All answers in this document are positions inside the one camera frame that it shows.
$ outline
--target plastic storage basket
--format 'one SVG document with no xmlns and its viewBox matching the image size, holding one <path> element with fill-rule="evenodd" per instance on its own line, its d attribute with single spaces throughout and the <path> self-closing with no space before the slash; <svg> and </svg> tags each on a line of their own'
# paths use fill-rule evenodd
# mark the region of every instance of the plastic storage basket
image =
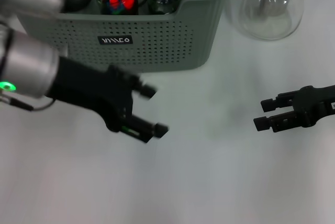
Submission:
<svg viewBox="0 0 335 224">
<path fill-rule="evenodd" d="M 182 0 L 168 15 L 98 14 L 96 0 L 56 20 L 19 16 L 26 32 L 68 57 L 99 70 L 110 64 L 134 72 L 189 70 L 203 65 L 211 51 L 225 0 Z M 132 44 L 101 44 L 98 37 L 123 36 Z"/>
</svg>

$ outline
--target basket label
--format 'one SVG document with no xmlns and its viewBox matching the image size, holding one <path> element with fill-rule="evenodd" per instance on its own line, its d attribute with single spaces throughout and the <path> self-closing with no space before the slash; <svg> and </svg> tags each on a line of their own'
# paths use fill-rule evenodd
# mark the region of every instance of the basket label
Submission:
<svg viewBox="0 0 335 224">
<path fill-rule="evenodd" d="M 133 44 L 131 36 L 99 36 L 98 40 L 101 45 Z"/>
</svg>

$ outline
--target table surface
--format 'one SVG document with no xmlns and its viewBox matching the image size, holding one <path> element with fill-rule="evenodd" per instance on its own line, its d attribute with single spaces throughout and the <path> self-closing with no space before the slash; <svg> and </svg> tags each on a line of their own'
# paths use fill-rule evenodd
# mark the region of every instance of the table surface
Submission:
<svg viewBox="0 0 335 224">
<path fill-rule="evenodd" d="M 57 102 L 30 114 L 1 105 L 0 223 L 333 224 L 335 117 L 257 132 L 260 101 L 335 83 L 334 0 L 305 0 L 290 37 L 262 41 L 228 0 L 208 62 L 144 74 L 159 87 L 134 113 L 171 127 L 148 144 Z"/>
</svg>

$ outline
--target white table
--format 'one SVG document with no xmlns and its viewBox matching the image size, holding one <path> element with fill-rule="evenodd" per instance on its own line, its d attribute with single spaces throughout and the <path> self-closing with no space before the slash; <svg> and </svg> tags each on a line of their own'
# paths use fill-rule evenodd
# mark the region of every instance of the white table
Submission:
<svg viewBox="0 0 335 224">
<path fill-rule="evenodd" d="M 171 127 L 145 145 L 95 113 L 56 103 L 30 114 L 1 105 L 0 223 L 333 224 L 335 117 L 257 132 L 260 101 L 335 84 L 335 2 L 305 0 L 298 30 L 261 41 L 230 0 L 208 62 L 145 74 L 159 87 L 135 114 Z"/>
</svg>

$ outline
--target robotic arm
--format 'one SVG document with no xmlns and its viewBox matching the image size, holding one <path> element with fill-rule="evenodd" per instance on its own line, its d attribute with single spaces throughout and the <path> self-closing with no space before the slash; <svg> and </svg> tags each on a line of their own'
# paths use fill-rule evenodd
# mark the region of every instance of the robotic arm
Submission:
<svg viewBox="0 0 335 224">
<path fill-rule="evenodd" d="M 123 132 L 147 143 L 161 138 L 168 127 L 152 124 L 132 115 L 132 91 L 151 98 L 155 89 L 143 85 L 139 77 L 110 66 L 105 73 L 59 56 L 56 49 L 24 33 L 13 31 L 6 23 L 12 13 L 52 17 L 63 0 L 0 0 L 0 89 L 41 98 L 47 96 L 97 112 L 113 132 Z M 27 111 L 33 108 L 0 93 L 0 101 Z"/>
</svg>

